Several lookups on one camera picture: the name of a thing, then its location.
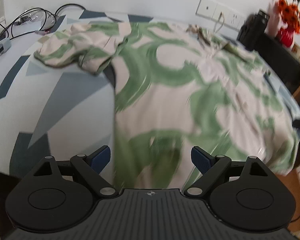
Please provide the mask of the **green and cream patterned garment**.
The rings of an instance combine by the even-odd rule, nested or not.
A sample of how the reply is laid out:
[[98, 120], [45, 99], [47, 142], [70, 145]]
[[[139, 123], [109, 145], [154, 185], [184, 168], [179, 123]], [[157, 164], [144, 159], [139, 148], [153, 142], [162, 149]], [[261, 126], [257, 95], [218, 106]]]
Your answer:
[[76, 23], [34, 53], [60, 68], [115, 71], [114, 186], [186, 188], [199, 176], [191, 148], [234, 161], [294, 166], [299, 139], [257, 53], [204, 28], [165, 22]]

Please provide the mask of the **geometric patterned tablecloth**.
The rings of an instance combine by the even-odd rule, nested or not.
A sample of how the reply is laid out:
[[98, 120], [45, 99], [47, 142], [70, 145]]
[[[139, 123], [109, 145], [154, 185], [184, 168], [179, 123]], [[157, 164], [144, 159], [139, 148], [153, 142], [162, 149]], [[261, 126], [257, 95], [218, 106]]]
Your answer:
[[[76, 23], [106, 22], [191, 26], [146, 16], [71, 11], [58, 19], [51, 33], [39, 38], [12, 63], [6, 56], [0, 57], [0, 172], [21, 178], [46, 155], [66, 160], [76, 154], [90, 154], [102, 145], [113, 151], [114, 68], [108, 66], [95, 75], [77, 62], [53, 68], [34, 57], [55, 32], [68, 30]], [[264, 78], [283, 101], [292, 121], [300, 118], [296, 102], [266, 63], [265, 66]], [[114, 179], [113, 168], [111, 155], [103, 172], [109, 180]]]

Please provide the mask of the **black microwave oven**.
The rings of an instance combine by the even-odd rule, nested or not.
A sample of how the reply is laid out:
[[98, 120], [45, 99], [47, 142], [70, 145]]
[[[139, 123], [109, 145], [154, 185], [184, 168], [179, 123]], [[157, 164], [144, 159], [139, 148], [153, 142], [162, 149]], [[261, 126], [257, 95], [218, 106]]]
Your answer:
[[266, 33], [258, 38], [255, 50], [293, 94], [300, 86], [300, 62]]

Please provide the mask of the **black water bottle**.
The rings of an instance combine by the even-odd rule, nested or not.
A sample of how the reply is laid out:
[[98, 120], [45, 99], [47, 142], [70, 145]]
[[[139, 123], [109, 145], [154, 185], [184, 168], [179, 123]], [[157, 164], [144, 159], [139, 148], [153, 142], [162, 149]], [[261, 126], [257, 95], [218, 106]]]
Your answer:
[[237, 41], [239, 41], [246, 50], [253, 51], [254, 46], [268, 25], [270, 15], [263, 10], [256, 14], [251, 14], [245, 23], [241, 26]]

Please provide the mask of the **grey power adapter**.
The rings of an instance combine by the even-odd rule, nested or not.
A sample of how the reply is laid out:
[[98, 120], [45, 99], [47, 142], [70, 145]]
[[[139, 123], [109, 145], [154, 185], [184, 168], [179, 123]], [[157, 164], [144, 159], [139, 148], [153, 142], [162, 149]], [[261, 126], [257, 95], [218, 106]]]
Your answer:
[[6, 53], [11, 47], [11, 41], [9, 39], [4, 39], [0, 41], [0, 54]]

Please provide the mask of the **red vase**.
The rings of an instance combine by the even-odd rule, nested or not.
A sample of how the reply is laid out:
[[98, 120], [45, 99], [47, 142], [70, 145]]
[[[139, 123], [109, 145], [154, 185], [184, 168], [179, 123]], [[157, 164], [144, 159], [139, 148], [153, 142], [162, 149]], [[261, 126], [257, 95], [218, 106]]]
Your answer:
[[294, 29], [292, 27], [280, 28], [275, 40], [286, 48], [290, 48], [294, 41]]

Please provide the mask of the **orange artificial flowers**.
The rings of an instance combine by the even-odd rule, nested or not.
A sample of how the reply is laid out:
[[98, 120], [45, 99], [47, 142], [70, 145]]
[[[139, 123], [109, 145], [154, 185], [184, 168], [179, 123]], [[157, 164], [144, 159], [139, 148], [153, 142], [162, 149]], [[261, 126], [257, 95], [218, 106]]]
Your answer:
[[300, 34], [300, 0], [277, 0], [275, 2], [276, 12], [281, 17], [281, 21], [296, 34]]

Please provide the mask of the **white wall socket panel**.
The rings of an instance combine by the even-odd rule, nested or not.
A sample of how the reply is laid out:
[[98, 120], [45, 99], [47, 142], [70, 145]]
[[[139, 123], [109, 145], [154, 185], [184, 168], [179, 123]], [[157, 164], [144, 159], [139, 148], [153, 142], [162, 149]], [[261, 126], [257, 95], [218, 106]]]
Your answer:
[[239, 30], [246, 17], [241, 15], [234, 9], [220, 4], [213, 0], [200, 0], [196, 15], [207, 18], [217, 22], [218, 20], [224, 21], [224, 24], [232, 29]]

